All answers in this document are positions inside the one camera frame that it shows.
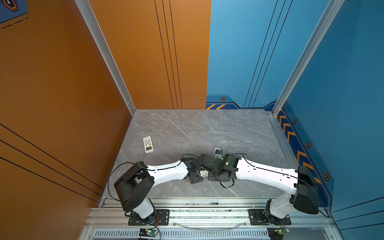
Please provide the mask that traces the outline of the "white TCL remote control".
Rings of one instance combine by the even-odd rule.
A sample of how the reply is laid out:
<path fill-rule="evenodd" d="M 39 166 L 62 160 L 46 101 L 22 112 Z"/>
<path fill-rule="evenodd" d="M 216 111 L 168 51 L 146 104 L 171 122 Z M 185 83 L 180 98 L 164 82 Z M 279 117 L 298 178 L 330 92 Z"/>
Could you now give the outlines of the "white TCL remote control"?
<path fill-rule="evenodd" d="M 208 177 L 209 172 L 208 171 L 200 171 L 200 175 L 202 178 L 206 178 L 206 177 Z"/>

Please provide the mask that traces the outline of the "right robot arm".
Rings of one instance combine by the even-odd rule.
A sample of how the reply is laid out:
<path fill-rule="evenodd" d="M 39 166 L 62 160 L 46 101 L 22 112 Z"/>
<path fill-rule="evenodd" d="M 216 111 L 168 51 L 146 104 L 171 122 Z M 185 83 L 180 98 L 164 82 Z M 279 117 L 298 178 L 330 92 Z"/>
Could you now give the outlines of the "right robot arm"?
<path fill-rule="evenodd" d="M 202 154 L 197 158 L 201 170 L 207 171 L 212 181 L 219 183 L 248 180 L 278 188 L 284 193 L 270 199 L 260 214 L 268 225 L 285 225 L 293 212 L 317 215 L 320 198 L 318 185 L 311 171 L 299 166 L 297 169 L 282 169 L 262 165 L 245 157 L 226 154 L 222 159 Z"/>

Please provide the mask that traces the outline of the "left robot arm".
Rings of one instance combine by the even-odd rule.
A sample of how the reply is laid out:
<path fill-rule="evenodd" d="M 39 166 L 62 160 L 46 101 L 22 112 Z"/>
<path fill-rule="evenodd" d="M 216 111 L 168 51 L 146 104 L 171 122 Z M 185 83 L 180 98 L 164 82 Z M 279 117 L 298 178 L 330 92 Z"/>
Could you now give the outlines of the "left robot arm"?
<path fill-rule="evenodd" d="M 190 178 L 192 184 L 201 182 L 202 162 L 206 156 L 191 156 L 161 166 L 147 166 L 144 162 L 133 164 L 114 183 L 123 210 L 137 214 L 145 224 L 152 224 L 157 218 L 157 210 L 148 198 L 150 190 L 160 184 L 186 178 Z"/>

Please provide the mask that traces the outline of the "left green circuit board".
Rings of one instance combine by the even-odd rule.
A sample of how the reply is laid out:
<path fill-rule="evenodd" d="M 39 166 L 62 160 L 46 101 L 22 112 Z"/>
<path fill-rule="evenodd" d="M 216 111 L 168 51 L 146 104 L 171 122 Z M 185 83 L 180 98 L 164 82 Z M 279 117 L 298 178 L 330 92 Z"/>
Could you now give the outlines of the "left green circuit board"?
<path fill-rule="evenodd" d="M 139 240 L 155 240 L 156 238 L 160 239 L 161 234 L 156 228 L 152 229 L 143 229 L 139 230 L 138 239 Z"/>

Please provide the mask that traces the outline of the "green circuit board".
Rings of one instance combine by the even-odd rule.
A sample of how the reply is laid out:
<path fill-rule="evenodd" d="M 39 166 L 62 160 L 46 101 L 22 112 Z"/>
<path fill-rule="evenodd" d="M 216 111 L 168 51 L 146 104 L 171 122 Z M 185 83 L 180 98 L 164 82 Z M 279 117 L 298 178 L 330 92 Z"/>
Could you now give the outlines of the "green circuit board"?
<path fill-rule="evenodd" d="M 284 235 L 289 233 L 288 228 L 267 228 L 270 240 L 283 240 Z"/>
<path fill-rule="evenodd" d="M 160 239 L 161 234 L 156 228 L 152 229 L 143 229 L 139 230 L 138 239 L 139 240 L 155 240 L 156 238 Z"/>

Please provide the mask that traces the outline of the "right green circuit board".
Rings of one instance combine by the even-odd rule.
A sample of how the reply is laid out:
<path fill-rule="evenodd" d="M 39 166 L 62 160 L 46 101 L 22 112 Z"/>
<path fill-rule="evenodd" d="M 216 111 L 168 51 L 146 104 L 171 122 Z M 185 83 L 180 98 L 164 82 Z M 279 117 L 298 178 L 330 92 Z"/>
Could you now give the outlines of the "right green circuit board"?
<path fill-rule="evenodd" d="M 267 228 L 270 240 L 283 240 L 284 235 L 289 233 L 288 228 Z"/>

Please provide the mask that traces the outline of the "aluminium rail frame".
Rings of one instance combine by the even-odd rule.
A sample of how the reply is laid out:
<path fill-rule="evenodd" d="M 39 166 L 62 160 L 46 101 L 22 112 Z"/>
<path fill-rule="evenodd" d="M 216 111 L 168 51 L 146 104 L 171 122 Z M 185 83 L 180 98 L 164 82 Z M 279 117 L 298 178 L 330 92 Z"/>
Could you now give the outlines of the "aluminium rail frame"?
<path fill-rule="evenodd" d="M 249 209 L 266 207 L 266 198 L 152 198 L 157 210 L 170 210 L 168 226 L 158 226 L 161 238 L 156 240 L 269 240 L 267 228 L 252 226 Z M 333 219 L 321 214 L 289 214 L 292 224 L 282 226 L 289 233 L 284 240 L 341 240 Z M 136 240 L 141 226 L 129 226 L 129 217 L 120 203 L 106 198 L 92 208 L 81 240 Z"/>

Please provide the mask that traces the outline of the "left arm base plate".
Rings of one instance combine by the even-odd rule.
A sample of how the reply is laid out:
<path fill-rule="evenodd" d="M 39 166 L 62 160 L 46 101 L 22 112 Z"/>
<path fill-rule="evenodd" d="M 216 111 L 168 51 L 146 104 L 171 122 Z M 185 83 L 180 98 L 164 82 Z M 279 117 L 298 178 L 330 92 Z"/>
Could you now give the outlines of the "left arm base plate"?
<path fill-rule="evenodd" d="M 147 218 L 142 219 L 138 213 L 133 212 L 129 217 L 129 226 L 168 226 L 170 219 L 170 210 L 160 209 L 155 210 L 154 213 L 149 215 Z"/>

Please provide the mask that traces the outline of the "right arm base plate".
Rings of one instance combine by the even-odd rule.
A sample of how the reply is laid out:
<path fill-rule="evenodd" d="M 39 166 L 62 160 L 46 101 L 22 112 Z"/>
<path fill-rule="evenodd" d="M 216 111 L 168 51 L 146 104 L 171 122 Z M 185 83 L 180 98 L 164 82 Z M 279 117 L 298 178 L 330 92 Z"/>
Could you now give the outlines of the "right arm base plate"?
<path fill-rule="evenodd" d="M 249 220 L 252 226 L 290 226 L 292 224 L 289 215 L 283 219 L 279 219 L 273 215 L 266 215 L 262 209 L 249 209 Z"/>

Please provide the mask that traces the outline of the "left aluminium corner post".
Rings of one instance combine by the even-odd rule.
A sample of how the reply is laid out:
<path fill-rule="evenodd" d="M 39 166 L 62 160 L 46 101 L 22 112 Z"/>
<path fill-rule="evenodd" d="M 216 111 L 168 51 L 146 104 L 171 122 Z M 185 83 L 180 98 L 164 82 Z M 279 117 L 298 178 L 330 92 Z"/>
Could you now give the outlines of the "left aluminium corner post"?
<path fill-rule="evenodd" d="M 114 56 L 110 50 L 110 47 L 107 43 L 107 40 L 103 34 L 103 31 L 99 25 L 99 22 L 96 18 L 96 15 L 92 9 L 92 6 L 89 1 L 86 0 L 75 0 L 78 9 L 81 12 L 83 19 L 101 53 L 108 70 L 110 71 L 111 76 L 131 114 L 134 115 L 136 111 L 135 104 L 131 98 L 131 95 L 128 91 L 126 83 L 122 77 L 122 74 L 119 70 L 119 67 L 114 59 Z"/>

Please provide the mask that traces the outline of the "aluminium corner post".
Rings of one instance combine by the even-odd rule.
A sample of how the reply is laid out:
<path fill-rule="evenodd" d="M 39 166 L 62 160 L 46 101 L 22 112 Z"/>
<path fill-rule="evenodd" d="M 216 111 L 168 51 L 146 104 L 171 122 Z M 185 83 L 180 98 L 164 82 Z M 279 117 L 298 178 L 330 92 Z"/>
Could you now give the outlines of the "aluminium corner post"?
<path fill-rule="evenodd" d="M 277 117 L 280 110 L 282 110 L 284 103 L 287 101 L 289 95 L 300 79 L 302 73 L 310 62 L 312 56 L 317 50 L 319 44 L 321 43 L 323 37 L 331 26 L 333 20 L 338 14 L 340 8 L 342 7 L 344 0 L 331 0 L 327 4 L 320 20 L 318 21 L 313 33 L 311 34 L 310 39 L 308 40 L 298 62 L 296 63 L 290 77 L 288 78 L 279 98 L 272 110 L 273 117 Z"/>
<path fill-rule="evenodd" d="M 122 77 L 122 74 L 119 70 L 119 67 L 114 59 L 114 56 L 110 50 L 110 47 L 107 43 L 107 40 L 103 34 L 103 31 L 99 25 L 99 22 L 96 18 L 96 15 L 92 9 L 92 6 L 89 1 L 86 0 L 75 0 L 78 9 L 81 12 L 83 19 L 101 53 L 108 70 L 110 71 L 111 76 L 131 114 L 134 115 L 136 111 L 135 104 L 131 98 L 131 95 L 128 91 L 126 83 Z"/>

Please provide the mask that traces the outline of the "right aluminium corner post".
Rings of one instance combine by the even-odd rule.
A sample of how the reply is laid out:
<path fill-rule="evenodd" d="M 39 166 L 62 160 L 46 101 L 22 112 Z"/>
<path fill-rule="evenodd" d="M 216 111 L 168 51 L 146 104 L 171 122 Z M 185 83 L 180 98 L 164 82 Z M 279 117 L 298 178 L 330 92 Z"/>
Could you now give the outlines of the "right aluminium corner post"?
<path fill-rule="evenodd" d="M 282 110 L 284 103 L 287 101 L 289 95 L 300 79 L 302 73 L 310 62 L 312 56 L 317 50 L 319 44 L 321 43 L 323 37 L 331 26 L 333 20 L 338 14 L 340 8 L 342 7 L 344 0 L 331 0 L 327 4 L 320 20 L 318 21 L 313 33 L 311 34 L 310 39 L 308 40 L 298 62 L 296 63 L 290 77 L 288 78 L 279 98 L 272 110 L 273 117 L 277 117 L 280 110 Z"/>

